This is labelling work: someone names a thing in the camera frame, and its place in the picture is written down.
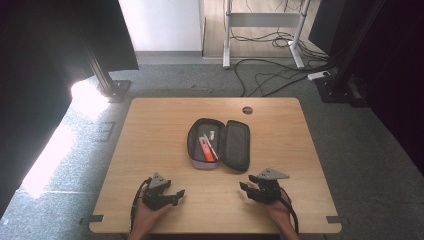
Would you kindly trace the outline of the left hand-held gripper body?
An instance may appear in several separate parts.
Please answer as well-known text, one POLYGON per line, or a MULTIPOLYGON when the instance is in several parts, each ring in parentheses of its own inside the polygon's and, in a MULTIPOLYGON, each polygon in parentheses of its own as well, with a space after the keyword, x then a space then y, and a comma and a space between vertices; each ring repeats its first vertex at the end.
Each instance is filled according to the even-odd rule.
POLYGON ((148 186, 142 197, 142 202, 151 210, 156 211, 172 203, 171 196, 165 196, 164 191, 171 185, 171 181, 165 179, 158 172, 148 179, 148 186))

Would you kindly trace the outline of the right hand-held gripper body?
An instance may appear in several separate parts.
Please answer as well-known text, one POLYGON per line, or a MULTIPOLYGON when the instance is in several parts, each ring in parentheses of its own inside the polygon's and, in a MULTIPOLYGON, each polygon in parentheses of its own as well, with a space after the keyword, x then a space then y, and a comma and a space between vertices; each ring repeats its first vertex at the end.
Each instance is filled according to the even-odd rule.
POLYGON ((289 179, 290 176, 280 171, 266 168, 257 175, 259 187, 259 201, 272 203, 281 197, 279 179, 289 179))

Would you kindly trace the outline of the black pencil case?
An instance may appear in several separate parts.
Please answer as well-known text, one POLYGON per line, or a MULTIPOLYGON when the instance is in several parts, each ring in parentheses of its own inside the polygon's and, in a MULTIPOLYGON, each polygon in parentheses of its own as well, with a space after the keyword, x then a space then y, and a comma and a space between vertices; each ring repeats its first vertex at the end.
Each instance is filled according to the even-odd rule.
POLYGON ((187 151, 195 168, 215 169, 224 163, 232 170, 246 172, 250 167, 250 128, 247 124, 228 120, 226 124, 219 120, 200 118, 190 128, 187 136, 187 151), (219 160, 207 162, 199 138, 203 133, 209 138, 209 132, 215 131, 215 138, 209 139, 219 160))

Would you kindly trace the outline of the orange highlighter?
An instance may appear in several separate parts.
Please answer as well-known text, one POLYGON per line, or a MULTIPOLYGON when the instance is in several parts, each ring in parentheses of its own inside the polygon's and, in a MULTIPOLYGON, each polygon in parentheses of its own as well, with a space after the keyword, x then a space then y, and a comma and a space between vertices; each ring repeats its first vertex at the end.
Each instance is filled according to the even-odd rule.
POLYGON ((215 158, 214 155, 208 145, 207 139, 205 137, 199 138, 199 144, 201 146, 201 149, 203 151, 204 157, 207 162, 214 162, 215 158))

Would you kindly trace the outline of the silver pen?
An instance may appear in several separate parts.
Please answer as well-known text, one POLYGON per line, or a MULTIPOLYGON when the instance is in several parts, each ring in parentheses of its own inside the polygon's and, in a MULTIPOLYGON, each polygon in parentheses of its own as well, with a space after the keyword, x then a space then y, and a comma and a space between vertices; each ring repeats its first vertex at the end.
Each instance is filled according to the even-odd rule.
POLYGON ((208 145, 208 147, 209 147, 212 155, 218 161, 219 160, 219 157, 218 157, 215 149, 213 148, 212 144, 210 143, 209 138, 207 137, 207 135, 205 133, 203 133, 203 137, 205 138, 205 141, 206 141, 206 143, 207 143, 207 145, 208 145))

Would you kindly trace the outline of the person's left hand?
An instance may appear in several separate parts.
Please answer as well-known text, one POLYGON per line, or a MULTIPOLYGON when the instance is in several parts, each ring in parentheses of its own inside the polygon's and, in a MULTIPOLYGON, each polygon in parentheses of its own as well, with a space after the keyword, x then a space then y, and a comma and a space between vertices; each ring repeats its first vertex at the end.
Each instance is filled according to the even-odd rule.
POLYGON ((159 210, 151 210, 139 199, 136 205, 136 213, 133 222, 133 233, 148 233, 156 223, 165 216, 173 208, 172 204, 168 204, 159 210))

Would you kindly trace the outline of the person's right hand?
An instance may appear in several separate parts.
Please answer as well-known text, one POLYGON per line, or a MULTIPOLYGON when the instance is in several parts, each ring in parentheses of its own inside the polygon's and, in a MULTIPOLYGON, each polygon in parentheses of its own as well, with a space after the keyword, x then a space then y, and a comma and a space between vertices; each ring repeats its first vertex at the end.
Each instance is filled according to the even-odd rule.
POLYGON ((296 235, 296 232, 291 224, 290 211, 279 200, 266 204, 266 212, 272 221, 276 224, 279 231, 288 237, 289 235, 296 235))

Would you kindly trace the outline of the black metal stand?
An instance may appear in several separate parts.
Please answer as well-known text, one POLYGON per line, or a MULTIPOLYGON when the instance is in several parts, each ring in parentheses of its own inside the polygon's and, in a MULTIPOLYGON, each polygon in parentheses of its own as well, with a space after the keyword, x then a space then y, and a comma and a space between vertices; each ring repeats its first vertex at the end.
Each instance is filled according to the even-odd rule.
POLYGON ((109 103, 123 102, 132 82, 130 80, 113 80, 109 75, 109 72, 103 69, 96 59, 89 43, 84 38, 81 38, 81 42, 84 46, 87 61, 99 82, 98 89, 100 93, 109 103))
POLYGON ((328 54, 338 69, 334 76, 315 81, 323 102, 349 103, 354 99, 348 82, 385 1, 321 1, 312 27, 312 42, 328 54))

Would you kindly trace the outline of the white power strip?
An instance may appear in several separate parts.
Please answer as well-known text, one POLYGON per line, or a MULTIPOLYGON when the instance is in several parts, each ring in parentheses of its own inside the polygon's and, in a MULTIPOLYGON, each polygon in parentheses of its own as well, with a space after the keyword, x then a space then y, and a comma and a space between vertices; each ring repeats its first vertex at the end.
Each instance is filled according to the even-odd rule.
POLYGON ((331 73, 329 71, 320 71, 320 72, 308 74, 307 79, 310 80, 310 81, 313 81, 313 80, 316 80, 316 79, 328 77, 330 75, 331 75, 331 73))

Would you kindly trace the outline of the dark curtain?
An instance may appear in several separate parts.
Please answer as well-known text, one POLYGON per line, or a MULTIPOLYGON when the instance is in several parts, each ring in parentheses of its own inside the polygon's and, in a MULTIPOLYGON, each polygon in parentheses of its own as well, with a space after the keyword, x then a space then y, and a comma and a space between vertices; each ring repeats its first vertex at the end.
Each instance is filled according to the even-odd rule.
POLYGON ((384 0, 354 73, 367 104, 424 175, 424 0, 384 0))
POLYGON ((0 218, 93 75, 136 70, 119 0, 0 0, 0 218))

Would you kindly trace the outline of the grey table bracket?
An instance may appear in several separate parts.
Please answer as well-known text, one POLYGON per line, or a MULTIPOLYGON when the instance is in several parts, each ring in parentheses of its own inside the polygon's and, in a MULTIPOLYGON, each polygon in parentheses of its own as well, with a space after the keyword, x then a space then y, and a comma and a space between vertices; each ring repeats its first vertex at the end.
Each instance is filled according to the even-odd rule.
POLYGON ((104 215, 91 215, 89 217, 80 218, 79 224, 82 225, 82 224, 90 224, 93 222, 94 223, 103 222, 103 218, 104 218, 104 215))
POLYGON ((327 216, 326 219, 329 224, 336 224, 336 223, 339 223, 341 225, 349 224, 349 219, 345 216, 327 216))

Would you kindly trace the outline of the white desk frame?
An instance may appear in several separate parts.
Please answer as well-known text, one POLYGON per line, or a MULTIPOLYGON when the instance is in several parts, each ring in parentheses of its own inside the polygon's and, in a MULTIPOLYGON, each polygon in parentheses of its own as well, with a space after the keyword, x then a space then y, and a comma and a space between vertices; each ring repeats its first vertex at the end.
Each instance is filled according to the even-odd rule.
POLYGON ((233 27, 258 27, 258 28, 294 28, 293 40, 289 42, 289 50, 298 69, 304 68, 301 59, 298 43, 307 17, 311 0, 303 0, 298 13, 238 13, 233 12, 231 7, 232 0, 224 0, 224 23, 225 38, 223 46, 223 68, 230 68, 230 33, 233 27))

